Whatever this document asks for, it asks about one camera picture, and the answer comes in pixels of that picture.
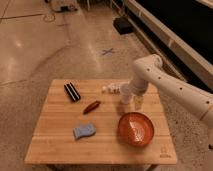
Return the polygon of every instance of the red chili pepper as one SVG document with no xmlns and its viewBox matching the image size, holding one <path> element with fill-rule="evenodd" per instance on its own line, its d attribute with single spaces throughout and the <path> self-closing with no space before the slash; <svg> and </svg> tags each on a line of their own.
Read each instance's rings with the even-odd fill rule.
<svg viewBox="0 0 213 171">
<path fill-rule="evenodd" d="M 89 106 L 86 107 L 86 109 L 84 109 L 84 114 L 89 113 L 90 111 L 96 109 L 99 105 L 100 105 L 100 101 L 95 101 L 93 103 L 91 103 Z"/>
</svg>

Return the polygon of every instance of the floor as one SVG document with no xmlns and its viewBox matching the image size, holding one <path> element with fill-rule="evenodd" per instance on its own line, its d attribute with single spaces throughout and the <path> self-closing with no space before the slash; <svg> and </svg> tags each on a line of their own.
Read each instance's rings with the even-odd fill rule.
<svg viewBox="0 0 213 171">
<path fill-rule="evenodd" d="M 48 87 L 55 78 L 130 78 L 131 62 L 149 55 L 134 34 L 120 36 L 117 14 L 104 3 L 54 14 L 43 0 L 0 1 L 0 170 L 48 171 L 24 157 Z M 113 48 L 113 53 L 104 50 Z M 178 155 L 175 166 L 156 170 L 199 171 L 207 128 L 161 92 Z M 66 166 L 64 170 L 143 170 L 141 166 Z"/>
</svg>

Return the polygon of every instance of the black base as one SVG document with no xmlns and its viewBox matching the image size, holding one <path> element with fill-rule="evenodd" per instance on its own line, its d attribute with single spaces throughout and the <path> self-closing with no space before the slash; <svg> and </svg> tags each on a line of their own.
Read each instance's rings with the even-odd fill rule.
<svg viewBox="0 0 213 171">
<path fill-rule="evenodd" d="M 113 21 L 113 26 L 119 34 L 128 34 L 133 32 L 133 27 L 125 17 L 116 18 Z"/>
</svg>

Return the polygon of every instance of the table leg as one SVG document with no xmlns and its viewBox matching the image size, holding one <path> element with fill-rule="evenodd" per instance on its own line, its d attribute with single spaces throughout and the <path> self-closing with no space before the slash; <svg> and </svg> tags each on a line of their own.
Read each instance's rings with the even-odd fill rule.
<svg viewBox="0 0 213 171">
<path fill-rule="evenodd" d="M 89 3 L 89 0 L 87 0 L 87 10 L 88 10 L 88 11 L 90 10 L 90 3 Z"/>
<path fill-rule="evenodd" d="M 54 164 L 47 164 L 46 166 L 52 171 L 61 171 L 61 169 L 57 168 Z"/>
<path fill-rule="evenodd" d="M 110 0 L 110 8 L 111 8 L 111 9 L 112 9 L 112 1 L 113 1 L 113 0 Z"/>
<path fill-rule="evenodd" d="M 153 171 L 156 169 L 157 166 L 158 165 L 156 165 L 156 164 L 152 164 L 146 171 Z"/>
</svg>

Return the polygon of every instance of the wooden table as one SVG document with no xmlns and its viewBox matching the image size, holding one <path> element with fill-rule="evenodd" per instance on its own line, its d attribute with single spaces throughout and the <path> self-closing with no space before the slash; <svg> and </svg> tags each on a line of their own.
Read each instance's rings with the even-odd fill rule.
<svg viewBox="0 0 213 171">
<path fill-rule="evenodd" d="M 177 157 L 157 89 L 144 95 L 141 109 L 132 101 L 121 105 L 118 94 L 102 93 L 102 86 L 127 80 L 54 80 L 34 131 L 27 164 L 176 164 Z M 72 103 L 63 85 L 72 82 L 82 99 Z M 95 100 L 102 103 L 93 112 L 83 109 Z M 124 143 L 117 124 L 124 112 L 139 111 L 153 122 L 155 135 L 145 148 Z M 75 141 L 73 128 L 93 123 L 96 135 Z"/>
</svg>

